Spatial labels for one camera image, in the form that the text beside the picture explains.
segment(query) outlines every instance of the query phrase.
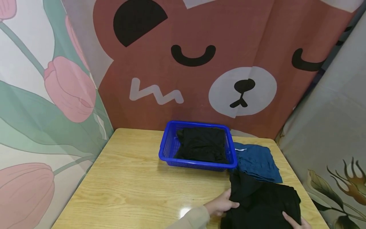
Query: zigzag mark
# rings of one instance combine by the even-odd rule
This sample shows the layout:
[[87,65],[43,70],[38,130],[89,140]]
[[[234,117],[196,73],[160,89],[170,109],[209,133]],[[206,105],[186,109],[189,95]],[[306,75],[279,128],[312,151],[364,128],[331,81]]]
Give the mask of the zigzag mark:
[[136,101],[145,97],[149,94],[153,94],[159,105],[166,104],[167,102],[175,99],[176,103],[183,103],[183,96],[179,90],[174,90],[167,95],[163,96],[158,85],[154,84],[145,89],[140,90],[140,80],[138,78],[133,78],[131,82],[130,90],[130,100]]

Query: human hand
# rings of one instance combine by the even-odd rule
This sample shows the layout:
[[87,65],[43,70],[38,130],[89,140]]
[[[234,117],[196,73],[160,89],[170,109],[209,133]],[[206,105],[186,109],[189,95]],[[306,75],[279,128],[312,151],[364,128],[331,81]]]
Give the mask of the human hand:
[[239,203],[232,202],[229,200],[231,195],[231,188],[223,192],[220,196],[204,204],[210,215],[221,216],[225,211],[231,208],[239,207]]
[[294,229],[311,229],[311,225],[301,217],[301,225],[299,225],[291,216],[287,215],[286,212],[282,212],[285,220],[294,228]]

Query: fabric backdrop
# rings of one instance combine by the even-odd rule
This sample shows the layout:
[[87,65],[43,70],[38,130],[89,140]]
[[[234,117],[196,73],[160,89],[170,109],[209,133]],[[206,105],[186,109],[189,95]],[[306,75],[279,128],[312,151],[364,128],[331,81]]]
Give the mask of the fabric backdrop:
[[97,0],[95,33],[112,60],[98,90],[112,125],[178,119],[274,138],[361,2]]
[[49,229],[113,133],[60,0],[0,0],[0,228]]
[[363,15],[279,139],[291,167],[335,229],[366,228],[365,41]]

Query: black garment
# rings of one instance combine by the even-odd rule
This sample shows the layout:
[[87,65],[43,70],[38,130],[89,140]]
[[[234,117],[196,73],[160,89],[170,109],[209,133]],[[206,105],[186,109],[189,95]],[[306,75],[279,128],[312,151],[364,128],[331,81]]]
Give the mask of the black garment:
[[228,164],[225,131],[219,128],[184,128],[177,131],[180,148],[174,158]]
[[300,198],[293,187],[257,181],[237,170],[230,182],[230,200],[240,206],[221,219],[221,229],[292,229],[282,211],[301,224]]

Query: cartoon bear face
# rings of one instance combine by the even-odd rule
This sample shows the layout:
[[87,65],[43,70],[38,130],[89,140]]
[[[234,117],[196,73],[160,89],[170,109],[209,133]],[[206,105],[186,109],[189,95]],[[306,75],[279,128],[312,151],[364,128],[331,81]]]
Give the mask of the cartoon bear face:
[[325,2],[97,0],[113,127],[175,119],[274,138],[352,17]]

